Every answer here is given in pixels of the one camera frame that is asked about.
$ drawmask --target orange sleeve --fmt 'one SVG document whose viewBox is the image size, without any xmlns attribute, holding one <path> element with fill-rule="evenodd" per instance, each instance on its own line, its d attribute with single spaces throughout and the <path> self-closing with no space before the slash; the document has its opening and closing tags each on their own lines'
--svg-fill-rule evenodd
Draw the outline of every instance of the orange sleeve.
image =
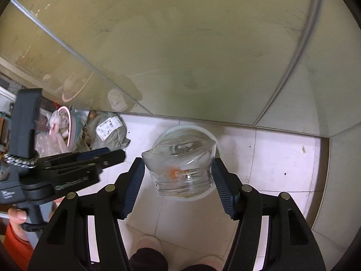
<svg viewBox="0 0 361 271">
<path fill-rule="evenodd" d="M 26 271 L 34 250 L 28 241 L 16 236 L 10 224 L 6 229 L 4 247 L 21 270 Z"/>
</svg>

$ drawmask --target shower glass panel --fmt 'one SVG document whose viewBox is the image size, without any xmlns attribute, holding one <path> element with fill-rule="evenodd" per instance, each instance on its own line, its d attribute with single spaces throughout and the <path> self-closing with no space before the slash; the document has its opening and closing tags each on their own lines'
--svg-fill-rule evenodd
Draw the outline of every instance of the shower glass panel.
<svg viewBox="0 0 361 271">
<path fill-rule="evenodd" d="M 9 4 L 0 16 L 0 65 L 27 87 L 78 108 L 147 113 Z"/>
<path fill-rule="evenodd" d="M 17 1 L 151 113 L 252 125 L 286 70 L 311 0 Z M 38 54 L 51 52 L 42 45 Z M 64 77 L 65 62 L 42 64 Z M 82 98 L 91 99 L 109 108 Z"/>
</svg>

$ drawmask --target human hand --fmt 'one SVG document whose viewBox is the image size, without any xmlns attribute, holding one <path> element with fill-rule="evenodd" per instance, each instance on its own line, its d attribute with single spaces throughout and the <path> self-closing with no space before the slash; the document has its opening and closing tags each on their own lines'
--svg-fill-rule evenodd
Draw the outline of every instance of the human hand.
<svg viewBox="0 0 361 271">
<path fill-rule="evenodd" d="M 53 201 L 53 209 L 51 211 L 51 213 L 49 214 L 49 219 L 50 220 L 51 216 L 53 216 L 57 205 L 56 203 L 59 203 L 62 201 L 63 198 L 59 198 Z M 16 209 L 16 208 L 10 208 L 8 210 L 8 215 L 9 215 L 9 223 L 11 224 L 11 227 L 14 231 L 14 233 L 16 234 L 16 236 L 22 240 L 28 241 L 28 237 L 26 235 L 26 231 L 24 229 L 21 228 L 21 224 L 26 222 L 26 219 L 28 218 L 27 214 L 25 211 L 20 210 L 20 209 Z"/>
</svg>

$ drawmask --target foot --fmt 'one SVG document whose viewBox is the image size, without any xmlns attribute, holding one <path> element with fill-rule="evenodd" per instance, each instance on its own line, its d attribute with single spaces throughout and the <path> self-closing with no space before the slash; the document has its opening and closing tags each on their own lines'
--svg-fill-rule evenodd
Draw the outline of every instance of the foot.
<svg viewBox="0 0 361 271">
<path fill-rule="evenodd" d="M 154 236 L 141 237 L 140 240 L 136 244 L 136 249 L 139 250 L 142 248 L 153 249 L 153 250 L 156 250 L 156 251 L 160 252 L 161 254 L 163 254 L 162 245 L 161 245 L 160 241 L 158 241 L 158 239 L 156 239 Z"/>
<path fill-rule="evenodd" d="M 208 265 L 213 267 L 217 271 L 222 271 L 224 262 L 219 257 L 208 256 L 200 259 L 196 264 Z"/>
</svg>

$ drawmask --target white tile floor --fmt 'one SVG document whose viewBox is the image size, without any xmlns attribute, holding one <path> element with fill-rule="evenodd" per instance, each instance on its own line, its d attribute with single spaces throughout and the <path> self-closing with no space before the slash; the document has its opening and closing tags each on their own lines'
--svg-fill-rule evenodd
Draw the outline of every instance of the white tile floor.
<svg viewBox="0 0 361 271">
<path fill-rule="evenodd" d="M 145 116 L 123 115 L 131 140 L 127 158 L 101 174 L 101 182 L 80 194 L 93 193 L 115 182 L 127 172 L 136 157 L 152 147 L 158 136 L 169 127 L 195 124 L 208 129 L 218 139 L 221 158 L 229 172 L 239 176 L 261 193 L 291 194 L 301 212 L 306 215 L 317 179 L 319 139 L 311 136 L 281 133 L 208 121 L 184 121 Z M 254 270 L 262 268 L 267 217 L 262 220 L 259 250 Z M 93 220 L 90 219 L 90 245 L 93 260 L 97 260 Z M 223 211 L 217 191 L 195 202 L 176 202 L 159 196 L 146 170 L 133 212 L 120 221 L 120 231 L 128 255 L 134 243 L 148 234 L 161 240 L 171 271 L 181 270 L 197 259 L 214 254 L 226 259 L 237 223 Z"/>
</svg>

